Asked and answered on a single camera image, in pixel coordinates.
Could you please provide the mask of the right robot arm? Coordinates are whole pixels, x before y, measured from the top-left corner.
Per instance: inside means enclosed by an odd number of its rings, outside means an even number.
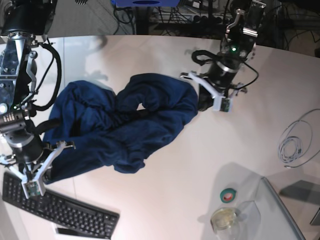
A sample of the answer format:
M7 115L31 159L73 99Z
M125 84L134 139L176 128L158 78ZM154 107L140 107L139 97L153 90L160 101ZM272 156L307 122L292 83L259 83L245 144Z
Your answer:
M0 35L7 39L0 54L0 133L12 150L0 163L21 179L24 186L42 183L44 173L62 152L63 143L51 145L40 135L58 124L47 120L34 125L32 117L51 107L62 81L62 63L58 52L48 40L57 2L55 0L13 0L6 10ZM42 85L37 81L37 52L42 47L52 54L57 65L57 79L49 102L37 106L34 96Z

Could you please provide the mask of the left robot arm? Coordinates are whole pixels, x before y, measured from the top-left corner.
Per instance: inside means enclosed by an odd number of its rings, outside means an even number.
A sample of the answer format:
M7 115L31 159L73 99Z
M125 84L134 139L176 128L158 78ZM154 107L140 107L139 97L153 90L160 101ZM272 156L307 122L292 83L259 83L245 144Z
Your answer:
M231 22L226 24L217 54L207 50L192 53L192 60L200 66L210 64L206 73L192 79L199 85L198 110L212 108L218 112L230 112L233 98L238 93L247 93L247 83L233 83L242 66L254 56L258 29L263 19L266 4L249 0L237 4Z

